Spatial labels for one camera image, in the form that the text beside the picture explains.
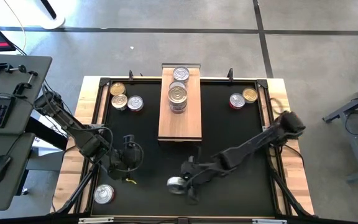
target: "gray desk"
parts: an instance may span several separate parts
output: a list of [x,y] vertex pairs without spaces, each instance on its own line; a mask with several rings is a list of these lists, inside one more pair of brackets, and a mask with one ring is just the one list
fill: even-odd
[[[39,56],[18,56],[18,55],[0,55],[0,63],[10,63],[13,67],[18,65],[25,65],[27,71],[35,71],[38,73],[37,77],[33,77],[31,80],[32,88],[30,90],[24,90],[23,94],[27,97],[27,100],[33,102],[41,90],[42,83],[47,76],[49,66],[52,62],[51,57],[39,57]],[[0,74],[0,93],[12,94],[16,85],[20,82],[27,82],[30,78],[29,74],[24,74],[19,71],[15,71],[12,74],[1,72]],[[29,116],[32,111],[30,104],[22,101],[15,101],[15,109],[12,110],[11,115],[4,128],[0,128],[0,134],[20,134],[23,133]]]
[[[0,55],[0,63],[7,62],[12,66],[25,65],[27,71],[33,70],[39,75],[32,79],[32,89],[25,90],[24,94],[27,100],[33,102],[38,97],[42,83],[45,80],[49,66],[52,62],[51,57],[36,56],[16,56]],[[27,82],[28,74],[18,71],[10,74],[1,72],[0,74],[0,93],[12,94],[16,85],[20,82]],[[22,177],[25,173],[25,166],[29,158],[31,146],[35,136],[41,137],[39,132],[49,137],[56,134],[45,126],[39,126],[38,121],[30,118],[32,107],[30,104],[16,99],[5,128],[0,128],[0,155],[6,154],[12,143],[17,139],[20,133],[26,131],[12,148],[12,156],[5,178],[0,182],[0,210],[9,208],[13,196],[22,183]]]

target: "stacked cans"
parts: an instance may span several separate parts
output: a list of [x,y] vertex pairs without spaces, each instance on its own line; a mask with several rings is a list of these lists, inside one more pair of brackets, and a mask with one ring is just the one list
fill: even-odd
[[168,91],[169,107],[174,113],[183,113],[187,105],[187,90],[180,85],[173,85]]
[[190,72],[186,67],[177,67],[173,70],[174,81],[169,85],[169,107],[174,113],[183,113],[187,105],[186,82]]

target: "concrete floor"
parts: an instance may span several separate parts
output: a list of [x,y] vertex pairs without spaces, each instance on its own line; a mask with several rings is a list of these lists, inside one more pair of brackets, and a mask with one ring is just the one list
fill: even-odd
[[[69,27],[257,29],[252,0],[51,2]],[[259,6],[266,30],[358,30],[358,0],[259,0]],[[17,26],[9,13],[0,26]],[[23,44],[21,32],[4,33]],[[285,79],[291,108],[307,127],[300,148],[315,214],[358,221],[358,182],[346,183],[356,160],[339,121],[321,120],[358,92],[358,35],[266,35],[266,44],[273,76]],[[72,110],[85,75],[131,69],[156,76],[161,63],[190,62],[201,64],[202,76],[223,77],[232,67],[235,77],[267,77],[258,34],[28,32],[26,52],[53,57],[47,80]],[[14,198],[0,218],[48,213],[57,177],[31,172],[31,194]]]

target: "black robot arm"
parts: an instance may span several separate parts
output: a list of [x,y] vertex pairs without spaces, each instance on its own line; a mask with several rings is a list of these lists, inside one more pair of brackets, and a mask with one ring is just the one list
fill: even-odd
[[193,157],[181,165],[181,176],[168,180],[169,191],[174,194],[187,194],[197,201],[196,189],[213,177],[225,176],[233,172],[244,158],[266,144],[283,146],[288,139],[297,139],[303,134],[305,126],[294,112],[285,111],[273,124],[244,142],[240,146],[227,148],[212,157],[213,162],[199,164]]
[[[112,179],[129,178],[129,172],[140,166],[143,151],[134,142],[134,136],[125,136],[124,149],[115,149],[110,129],[101,125],[81,124],[63,107],[62,97],[58,93],[48,90],[46,86],[43,86],[42,93],[34,102],[34,108],[55,120],[73,137],[79,152],[92,164],[102,165]],[[102,136],[102,131],[110,132],[110,142]],[[102,159],[108,161],[108,168],[103,166]]]

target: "black tabletop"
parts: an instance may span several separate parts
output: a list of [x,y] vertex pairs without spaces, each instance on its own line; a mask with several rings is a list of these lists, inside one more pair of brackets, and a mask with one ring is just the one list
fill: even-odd
[[[262,131],[258,102],[241,110],[229,107],[229,97],[242,93],[255,83],[235,85],[201,83],[202,134],[201,162],[231,146],[238,146]],[[272,216],[272,189],[264,150],[249,156],[238,170],[216,178],[200,188],[200,203],[190,205],[186,197],[168,192],[167,180],[178,176],[180,165],[188,156],[198,154],[195,143],[158,142],[158,119],[161,85],[128,85],[127,96],[139,95],[144,108],[138,113],[108,109],[106,125],[114,133],[114,146],[122,147],[122,137],[135,135],[145,151],[142,167],[134,172],[137,185],[114,181],[100,170],[97,185],[109,184],[116,191],[114,201],[100,205],[93,202],[92,215],[118,216],[186,216],[249,217]]]
[[[30,102],[33,102],[38,97],[51,62],[51,57],[0,55],[0,63],[10,63],[13,67],[25,65],[27,71],[33,70],[39,74],[32,79],[32,88],[24,92]],[[10,74],[1,72],[0,93],[12,94],[18,83],[27,82],[29,78],[28,73],[24,74],[16,71]],[[5,127],[0,128],[0,155],[6,154],[20,133],[23,133],[31,112],[32,106],[30,104],[18,99],[15,100]],[[12,161],[9,164],[5,178],[0,182],[0,210],[9,208],[12,198],[17,192],[34,138],[34,134],[23,134],[10,152]]]

